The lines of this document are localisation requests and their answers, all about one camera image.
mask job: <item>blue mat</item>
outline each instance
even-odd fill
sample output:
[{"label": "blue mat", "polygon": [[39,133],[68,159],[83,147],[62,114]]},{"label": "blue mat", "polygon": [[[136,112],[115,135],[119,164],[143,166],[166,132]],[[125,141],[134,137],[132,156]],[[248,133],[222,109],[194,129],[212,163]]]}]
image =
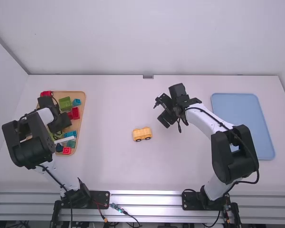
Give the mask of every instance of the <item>blue mat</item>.
[{"label": "blue mat", "polygon": [[257,96],[254,94],[213,94],[211,102],[215,115],[231,124],[236,126],[244,124],[250,129],[259,160],[275,158],[276,153]]}]

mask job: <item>black mounting bracket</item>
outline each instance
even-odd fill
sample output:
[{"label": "black mounting bracket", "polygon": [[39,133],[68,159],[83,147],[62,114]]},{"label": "black mounting bracket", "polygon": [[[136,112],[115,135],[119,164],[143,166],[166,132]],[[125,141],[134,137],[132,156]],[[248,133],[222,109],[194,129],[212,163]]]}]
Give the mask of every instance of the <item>black mounting bracket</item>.
[{"label": "black mounting bracket", "polygon": [[[98,209],[97,203],[99,206],[99,209],[108,209],[109,208],[109,203],[110,203],[110,192],[109,191],[90,191],[90,196],[91,199],[87,203],[87,205],[84,208],[81,207],[76,207],[74,206],[73,208],[79,208],[79,209]],[[62,209],[69,209],[70,205],[69,204],[61,204]]]},{"label": "black mounting bracket", "polygon": [[201,192],[183,192],[181,195],[183,210],[222,210],[224,205],[230,204],[229,194],[225,194],[215,201],[208,200],[207,204],[201,199]]}]

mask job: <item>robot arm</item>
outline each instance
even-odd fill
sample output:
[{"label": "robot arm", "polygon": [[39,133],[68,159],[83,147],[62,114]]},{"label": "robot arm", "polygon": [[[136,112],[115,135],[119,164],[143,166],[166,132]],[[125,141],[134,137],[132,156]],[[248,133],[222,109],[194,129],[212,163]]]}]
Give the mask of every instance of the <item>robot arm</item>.
[{"label": "robot arm", "polygon": [[25,166],[44,175],[60,187],[64,203],[72,198],[74,207],[83,207],[90,200],[90,192],[80,179],[72,179],[55,165],[55,145],[46,125],[53,133],[71,125],[66,113],[60,113],[50,96],[38,98],[39,109],[24,115],[19,121],[2,126],[9,154],[15,165]]},{"label": "robot arm", "polygon": [[[185,125],[197,126],[210,140],[212,167],[214,175],[204,186],[201,193],[208,200],[215,201],[223,196],[235,182],[248,177],[258,170],[258,160],[249,129],[244,126],[234,126],[210,112],[202,102],[190,99],[183,84],[169,87],[170,95],[161,94],[155,99],[155,106],[162,105],[164,111],[157,118],[166,128],[180,120]],[[230,144],[239,146],[231,152]]]}]

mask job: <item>red wire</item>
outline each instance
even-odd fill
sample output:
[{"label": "red wire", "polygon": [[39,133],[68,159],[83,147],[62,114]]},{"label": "red wire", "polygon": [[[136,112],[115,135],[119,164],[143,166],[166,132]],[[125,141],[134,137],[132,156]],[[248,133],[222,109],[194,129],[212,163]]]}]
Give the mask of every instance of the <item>red wire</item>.
[{"label": "red wire", "polygon": [[104,205],[104,204],[98,203],[98,202],[96,202],[96,201],[94,201],[94,203],[96,203],[97,205],[104,206],[104,207],[109,207],[109,205],[108,205],[108,204],[107,204],[107,205]]},{"label": "red wire", "polygon": [[99,209],[98,203],[96,203],[96,205],[97,205],[97,208],[98,208],[99,214],[101,214],[101,215],[102,215],[101,210]]}]

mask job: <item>metal frame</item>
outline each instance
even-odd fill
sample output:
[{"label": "metal frame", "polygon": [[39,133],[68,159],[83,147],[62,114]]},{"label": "metal frame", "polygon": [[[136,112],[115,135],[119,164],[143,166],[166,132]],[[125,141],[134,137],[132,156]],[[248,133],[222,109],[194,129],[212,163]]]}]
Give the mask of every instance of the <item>metal frame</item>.
[{"label": "metal frame", "polygon": [[[184,211],[179,191],[111,190],[110,203],[122,206],[140,222],[211,223],[217,211]],[[285,224],[285,192],[235,192],[242,223]],[[59,193],[0,192],[0,220],[51,220]],[[102,210],[109,221],[133,219],[109,208]],[[59,220],[70,220],[62,209]],[[73,209],[74,221],[102,221],[96,209]]]}]

